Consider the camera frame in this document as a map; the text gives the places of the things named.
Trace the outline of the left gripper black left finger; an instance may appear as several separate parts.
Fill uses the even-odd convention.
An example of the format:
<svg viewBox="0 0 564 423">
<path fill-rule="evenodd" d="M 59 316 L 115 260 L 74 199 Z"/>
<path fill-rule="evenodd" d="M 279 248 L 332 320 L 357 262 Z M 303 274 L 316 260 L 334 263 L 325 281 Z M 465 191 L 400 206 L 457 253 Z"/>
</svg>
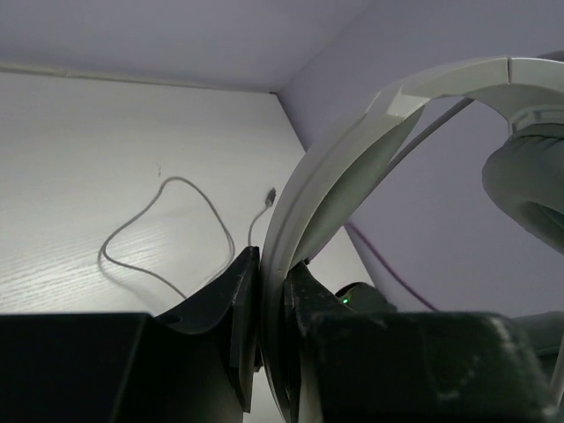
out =
<svg viewBox="0 0 564 423">
<path fill-rule="evenodd" d="M 4 422 L 240 422 L 256 360 L 259 250 L 167 312 L 3 315 Z"/>
</svg>

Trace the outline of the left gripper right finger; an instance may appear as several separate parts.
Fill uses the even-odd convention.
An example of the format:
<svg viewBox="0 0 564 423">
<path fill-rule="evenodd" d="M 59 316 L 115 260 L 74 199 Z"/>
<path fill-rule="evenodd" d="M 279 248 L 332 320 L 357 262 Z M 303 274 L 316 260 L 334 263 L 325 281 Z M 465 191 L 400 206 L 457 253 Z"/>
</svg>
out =
<svg viewBox="0 0 564 423">
<path fill-rule="evenodd" d="M 554 422 L 525 333 L 490 313 L 361 312 L 300 264 L 284 283 L 291 422 Z"/>
</svg>

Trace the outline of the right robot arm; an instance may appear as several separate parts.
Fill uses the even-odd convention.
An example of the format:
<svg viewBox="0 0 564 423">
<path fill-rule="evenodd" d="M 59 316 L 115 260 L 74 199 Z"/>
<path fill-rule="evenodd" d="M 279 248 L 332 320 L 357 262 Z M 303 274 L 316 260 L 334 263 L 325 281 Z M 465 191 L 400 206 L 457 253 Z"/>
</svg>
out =
<svg viewBox="0 0 564 423">
<path fill-rule="evenodd" d="M 397 307 L 375 287 L 355 282 L 341 288 L 336 296 L 344 304 L 359 312 L 395 313 Z M 563 312 L 551 311 L 513 318 L 513 322 L 528 336 L 539 357 L 556 355 L 563 339 Z"/>
</svg>

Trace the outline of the white over-ear headphones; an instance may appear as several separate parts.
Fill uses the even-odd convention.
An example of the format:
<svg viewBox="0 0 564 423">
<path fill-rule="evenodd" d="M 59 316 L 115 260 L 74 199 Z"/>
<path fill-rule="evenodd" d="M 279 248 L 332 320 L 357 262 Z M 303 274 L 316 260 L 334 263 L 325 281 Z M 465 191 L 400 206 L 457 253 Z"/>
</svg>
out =
<svg viewBox="0 0 564 423">
<path fill-rule="evenodd" d="M 415 147 L 425 105 L 457 98 L 495 110 L 510 128 L 486 161 L 482 182 L 494 204 L 556 251 L 563 249 L 563 55 L 496 56 L 447 63 L 387 85 L 341 135 L 313 145 L 293 171 L 273 212 L 261 262 L 260 346 L 282 418 L 286 392 L 284 283 L 314 257 Z M 563 419 L 563 364 L 548 391 Z"/>
</svg>

